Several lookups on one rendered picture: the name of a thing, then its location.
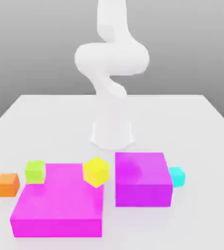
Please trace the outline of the small yellow cube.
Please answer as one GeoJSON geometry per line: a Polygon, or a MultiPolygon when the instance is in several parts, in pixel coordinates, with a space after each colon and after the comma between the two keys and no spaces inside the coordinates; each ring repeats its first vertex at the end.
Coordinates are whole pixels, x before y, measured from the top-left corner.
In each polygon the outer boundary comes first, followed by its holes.
{"type": "Polygon", "coordinates": [[[110,164],[95,157],[83,164],[84,180],[95,188],[100,187],[110,179],[110,164]]]}

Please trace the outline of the small cyan cube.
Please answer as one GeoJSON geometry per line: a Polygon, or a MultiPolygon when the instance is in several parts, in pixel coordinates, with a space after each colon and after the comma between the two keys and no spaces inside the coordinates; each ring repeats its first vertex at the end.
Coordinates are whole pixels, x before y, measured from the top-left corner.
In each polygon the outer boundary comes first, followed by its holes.
{"type": "Polygon", "coordinates": [[[186,175],[181,167],[170,167],[169,173],[172,178],[173,187],[178,188],[184,186],[186,175]]]}

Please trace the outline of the small orange cube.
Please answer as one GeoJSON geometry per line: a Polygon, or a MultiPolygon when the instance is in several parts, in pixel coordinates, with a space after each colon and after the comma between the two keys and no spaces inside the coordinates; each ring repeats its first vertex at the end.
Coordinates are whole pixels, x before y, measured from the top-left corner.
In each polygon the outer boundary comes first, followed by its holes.
{"type": "Polygon", "coordinates": [[[15,197],[20,188],[17,173],[0,174],[0,197],[15,197]]]}

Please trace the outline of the large magenta box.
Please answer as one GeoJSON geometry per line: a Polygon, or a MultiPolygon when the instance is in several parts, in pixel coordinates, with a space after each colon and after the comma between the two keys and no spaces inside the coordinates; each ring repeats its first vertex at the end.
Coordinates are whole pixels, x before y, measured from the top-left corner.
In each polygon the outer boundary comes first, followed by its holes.
{"type": "Polygon", "coordinates": [[[46,164],[43,184],[25,185],[11,214],[15,237],[102,237],[104,187],[82,164],[46,164]]]}

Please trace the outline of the large purple box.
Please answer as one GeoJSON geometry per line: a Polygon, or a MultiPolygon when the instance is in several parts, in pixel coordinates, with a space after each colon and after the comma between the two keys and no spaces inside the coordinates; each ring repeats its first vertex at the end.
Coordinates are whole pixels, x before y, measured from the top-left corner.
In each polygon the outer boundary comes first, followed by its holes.
{"type": "Polygon", "coordinates": [[[115,153],[117,207],[170,207],[172,193],[172,178],[163,153],[115,153]]]}

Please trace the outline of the small lime green cube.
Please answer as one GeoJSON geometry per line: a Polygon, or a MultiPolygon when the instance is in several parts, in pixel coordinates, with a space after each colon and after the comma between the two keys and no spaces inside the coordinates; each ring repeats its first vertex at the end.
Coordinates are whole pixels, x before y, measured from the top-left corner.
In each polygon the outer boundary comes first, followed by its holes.
{"type": "Polygon", "coordinates": [[[25,168],[27,184],[43,184],[45,182],[46,167],[44,161],[28,161],[25,168]]]}

